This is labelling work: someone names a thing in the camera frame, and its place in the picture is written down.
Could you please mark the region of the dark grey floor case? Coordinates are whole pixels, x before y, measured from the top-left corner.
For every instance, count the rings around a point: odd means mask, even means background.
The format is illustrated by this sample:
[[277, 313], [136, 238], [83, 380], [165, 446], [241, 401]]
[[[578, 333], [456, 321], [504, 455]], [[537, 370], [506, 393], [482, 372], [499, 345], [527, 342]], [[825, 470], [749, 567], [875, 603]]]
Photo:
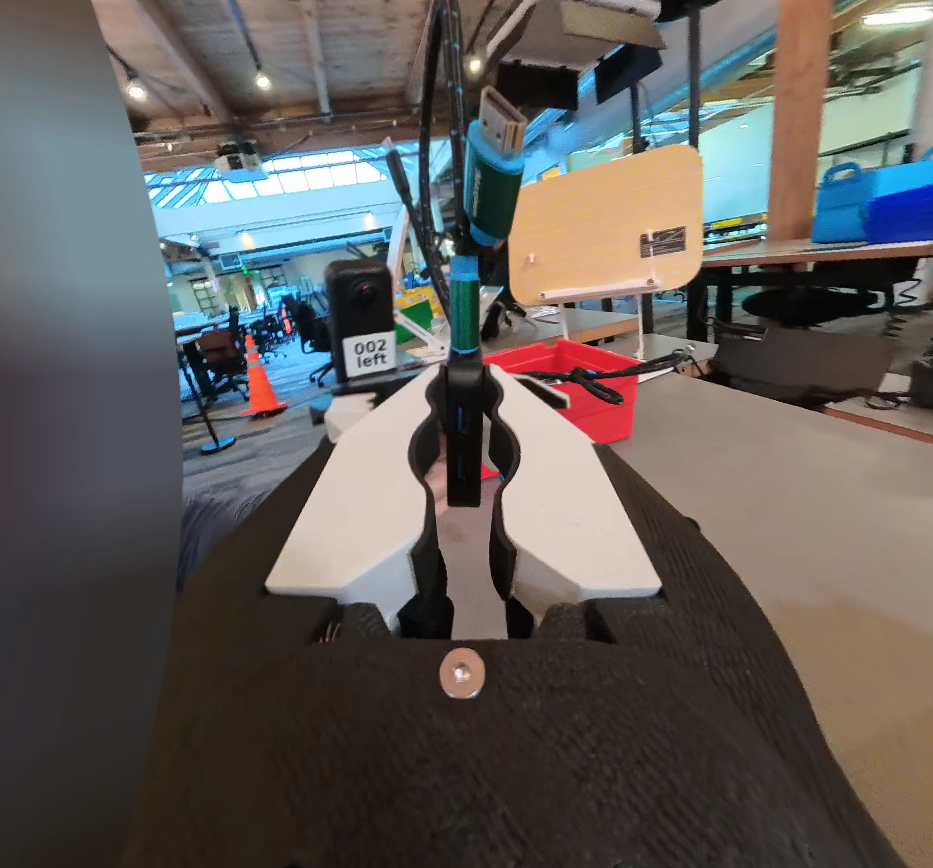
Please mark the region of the dark grey floor case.
[[887, 338], [771, 328], [759, 339], [723, 338], [707, 380], [816, 410], [877, 391], [896, 352]]

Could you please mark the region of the red plastic bin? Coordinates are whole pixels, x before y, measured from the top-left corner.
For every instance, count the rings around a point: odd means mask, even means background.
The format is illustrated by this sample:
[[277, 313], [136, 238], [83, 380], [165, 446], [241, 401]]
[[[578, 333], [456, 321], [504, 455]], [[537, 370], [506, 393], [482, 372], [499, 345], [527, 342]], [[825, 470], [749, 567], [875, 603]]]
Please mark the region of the red plastic bin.
[[[564, 338], [550, 345], [534, 343], [517, 349], [508, 349], [488, 354], [487, 364], [500, 366], [510, 374], [529, 372], [569, 373], [574, 368], [587, 372], [608, 373], [622, 371], [636, 365], [636, 359], [619, 355], [610, 350], [583, 345]], [[601, 380], [622, 396], [622, 402], [612, 404], [602, 400], [580, 385], [555, 383], [557, 391], [566, 395], [570, 407], [557, 413], [586, 433], [590, 440], [598, 443], [614, 443], [628, 439], [634, 427], [638, 377], [619, 376]]]

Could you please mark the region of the wooden pillar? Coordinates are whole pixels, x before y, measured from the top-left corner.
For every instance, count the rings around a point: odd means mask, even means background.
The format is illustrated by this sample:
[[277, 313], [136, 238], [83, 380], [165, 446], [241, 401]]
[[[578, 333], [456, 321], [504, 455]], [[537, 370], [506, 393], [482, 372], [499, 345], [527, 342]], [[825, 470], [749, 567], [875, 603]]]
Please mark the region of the wooden pillar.
[[835, 0], [779, 0], [767, 238], [809, 238]]

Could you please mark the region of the orange traffic cone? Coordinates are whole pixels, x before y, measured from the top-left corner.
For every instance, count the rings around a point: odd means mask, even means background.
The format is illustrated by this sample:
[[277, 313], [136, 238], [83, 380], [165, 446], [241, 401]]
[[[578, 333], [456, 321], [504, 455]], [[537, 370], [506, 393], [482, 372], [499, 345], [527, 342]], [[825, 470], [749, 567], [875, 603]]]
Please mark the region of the orange traffic cone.
[[252, 335], [246, 334], [244, 339], [249, 398], [248, 406], [240, 412], [240, 417], [263, 419], [277, 416], [288, 408], [288, 404], [277, 398]]

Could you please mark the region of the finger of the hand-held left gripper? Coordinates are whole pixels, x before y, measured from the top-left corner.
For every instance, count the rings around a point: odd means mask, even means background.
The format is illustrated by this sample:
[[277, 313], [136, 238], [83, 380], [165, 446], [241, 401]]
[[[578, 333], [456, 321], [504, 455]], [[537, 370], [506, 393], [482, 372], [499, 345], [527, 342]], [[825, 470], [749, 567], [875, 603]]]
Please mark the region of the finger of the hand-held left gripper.
[[541, 400], [549, 408], [567, 410], [570, 408], [570, 398], [566, 393], [558, 391], [530, 374], [510, 374], [514, 380], [524, 386], [530, 393]]

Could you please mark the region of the black usb cable green plug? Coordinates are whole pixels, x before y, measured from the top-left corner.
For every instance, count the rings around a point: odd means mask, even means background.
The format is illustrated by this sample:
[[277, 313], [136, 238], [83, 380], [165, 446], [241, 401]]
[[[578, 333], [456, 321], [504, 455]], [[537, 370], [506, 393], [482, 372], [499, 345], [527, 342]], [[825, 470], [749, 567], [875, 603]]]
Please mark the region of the black usb cable green plug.
[[453, 357], [478, 353], [481, 347], [479, 258], [470, 253], [454, 253], [449, 259], [449, 275], [443, 273], [430, 203], [430, 143], [420, 143], [418, 148], [417, 201], [414, 201], [402, 153], [389, 137], [384, 139], [382, 148], [389, 175], [449, 325], [449, 353]]

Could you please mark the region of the black office chair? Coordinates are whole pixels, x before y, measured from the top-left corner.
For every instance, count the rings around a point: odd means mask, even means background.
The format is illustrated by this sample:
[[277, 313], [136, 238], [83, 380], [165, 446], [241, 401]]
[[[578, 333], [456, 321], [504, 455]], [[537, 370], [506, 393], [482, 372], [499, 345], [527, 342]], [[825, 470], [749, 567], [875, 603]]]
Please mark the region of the black office chair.
[[875, 292], [825, 286], [792, 286], [758, 291], [741, 302], [741, 309], [759, 324], [746, 327], [745, 340], [762, 341], [773, 326], [781, 329], [810, 330], [844, 318], [882, 315], [885, 338], [898, 338], [904, 318], [895, 314], [891, 289]]
[[297, 331], [302, 353], [325, 353], [328, 356], [328, 361], [309, 375], [309, 382], [320, 389], [325, 378], [334, 370], [329, 318], [317, 314], [311, 305], [297, 300], [291, 294], [286, 294], [282, 298], [282, 306]]

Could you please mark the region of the ceiling projector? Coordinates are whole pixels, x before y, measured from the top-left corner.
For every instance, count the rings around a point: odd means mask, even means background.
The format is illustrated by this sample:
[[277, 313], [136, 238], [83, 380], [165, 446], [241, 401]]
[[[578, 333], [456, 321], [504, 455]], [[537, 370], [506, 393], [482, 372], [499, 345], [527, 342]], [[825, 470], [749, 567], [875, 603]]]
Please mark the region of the ceiling projector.
[[218, 175], [233, 183], [262, 181], [268, 178], [261, 152], [254, 139], [228, 140], [216, 147], [214, 166]]

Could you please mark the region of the dark blue plastic bin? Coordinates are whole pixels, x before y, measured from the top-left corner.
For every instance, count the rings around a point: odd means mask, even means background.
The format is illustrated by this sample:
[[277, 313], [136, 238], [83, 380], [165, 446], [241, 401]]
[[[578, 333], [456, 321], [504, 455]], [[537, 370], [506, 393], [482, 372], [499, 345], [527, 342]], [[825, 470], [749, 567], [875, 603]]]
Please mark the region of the dark blue plastic bin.
[[932, 185], [871, 198], [864, 213], [864, 234], [869, 244], [930, 242]]

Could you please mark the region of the dark grey usb hub adapter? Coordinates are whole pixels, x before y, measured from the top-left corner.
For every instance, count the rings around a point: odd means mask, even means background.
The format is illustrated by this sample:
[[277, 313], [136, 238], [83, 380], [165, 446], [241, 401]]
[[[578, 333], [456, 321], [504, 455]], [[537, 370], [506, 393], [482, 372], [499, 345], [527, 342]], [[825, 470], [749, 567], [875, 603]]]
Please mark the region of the dark grey usb hub adapter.
[[447, 501], [451, 508], [477, 508], [481, 504], [484, 374], [479, 349], [452, 352], [446, 366], [443, 419]]

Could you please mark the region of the wood edged table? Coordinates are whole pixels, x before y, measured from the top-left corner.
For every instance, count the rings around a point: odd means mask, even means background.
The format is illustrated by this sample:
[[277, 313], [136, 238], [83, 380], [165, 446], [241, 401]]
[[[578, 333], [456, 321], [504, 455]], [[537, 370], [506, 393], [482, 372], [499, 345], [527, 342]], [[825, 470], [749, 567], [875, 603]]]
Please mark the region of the wood edged table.
[[706, 248], [700, 272], [685, 288], [686, 336], [693, 342], [715, 338], [731, 323], [733, 293], [738, 288], [865, 279], [866, 264], [931, 256], [930, 240], [814, 244], [809, 239], [754, 238]]

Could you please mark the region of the black stanchion pole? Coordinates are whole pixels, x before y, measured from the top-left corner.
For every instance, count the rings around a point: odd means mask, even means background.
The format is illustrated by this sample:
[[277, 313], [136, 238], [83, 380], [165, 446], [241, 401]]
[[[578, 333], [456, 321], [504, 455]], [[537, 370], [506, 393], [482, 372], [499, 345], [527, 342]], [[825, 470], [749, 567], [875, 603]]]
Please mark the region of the black stanchion pole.
[[193, 399], [198, 416], [208, 434], [208, 440], [200, 447], [202, 456], [211, 456], [224, 452], [236, 443], [233, 436], [221, 436], [217, 434], [215, 426], [210, 419], [207, 410], [208, 392], [204, 388], [203, 367], [195, 360], [195, 346], [193, 341], [180, 342], [177, 344], [177, 353], [179, 368], [187, 383], [191, 398]]

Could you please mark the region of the wooden board on white stand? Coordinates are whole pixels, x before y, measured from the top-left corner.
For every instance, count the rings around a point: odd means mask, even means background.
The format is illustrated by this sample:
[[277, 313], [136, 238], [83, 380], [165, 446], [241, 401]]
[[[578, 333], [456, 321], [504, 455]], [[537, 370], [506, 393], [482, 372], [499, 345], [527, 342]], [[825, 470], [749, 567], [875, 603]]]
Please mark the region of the wooden board on white stand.
[[507, 240], [523, 306], [685, 288], [704, 258], [704, 166], [676, 144], [523, 187]]

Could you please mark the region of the black hdmi cable green plugs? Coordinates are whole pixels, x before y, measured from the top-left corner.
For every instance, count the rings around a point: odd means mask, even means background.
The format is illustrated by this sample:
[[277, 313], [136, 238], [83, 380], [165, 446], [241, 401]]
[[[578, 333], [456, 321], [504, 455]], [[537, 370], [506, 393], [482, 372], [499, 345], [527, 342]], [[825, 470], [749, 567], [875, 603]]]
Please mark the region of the black hdmi cable green plugs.
[[493, 249], [508, 239], [523, 175], [528, 122], [493, 86], [484, 86], [476, 117], [468, 122], [463, 87], [463, 31], [458, 0], [431, 0], [427, 18], [418, 136], [418, 202], [414, 232], [429, 278], [446, 287], [440, 233], [430, 206], [430, 142], [437, 78], [446, 95], [450, 167], [456, 199], [452, 241], [456, 252]]
[[609, 381], [624, 377], [635, 377], [639, 379], [642, 376], [666, 374], [668, 372], [675, 372], [686, 364], [697, 366], [698, 362], [691, 351], [692, 348], [690, 347], [675, 349], [672, 353], [664, 356], [648, 361], [637, 361], [621, 370], [607, 372], [598, 372], [576, 366], [566, 372], [524, 371], [519, 373], [519, 375], [547, 384], [563, 383], [577, 385], [602, 403], [611, 406], [620, 406], [624, 402], [624, 395], [621, 391], [609, 387]]

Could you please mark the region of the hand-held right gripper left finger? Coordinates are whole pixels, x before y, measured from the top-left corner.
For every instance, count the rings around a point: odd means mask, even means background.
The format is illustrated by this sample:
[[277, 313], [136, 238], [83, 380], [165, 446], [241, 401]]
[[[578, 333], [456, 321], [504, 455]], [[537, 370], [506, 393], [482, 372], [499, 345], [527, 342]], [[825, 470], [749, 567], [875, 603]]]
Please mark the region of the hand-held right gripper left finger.
[[390, 629], [445, 629], [445, 563], [426, 476], [440, 457], [439, 364], [344, 432], [266, 590], [375, 606]]

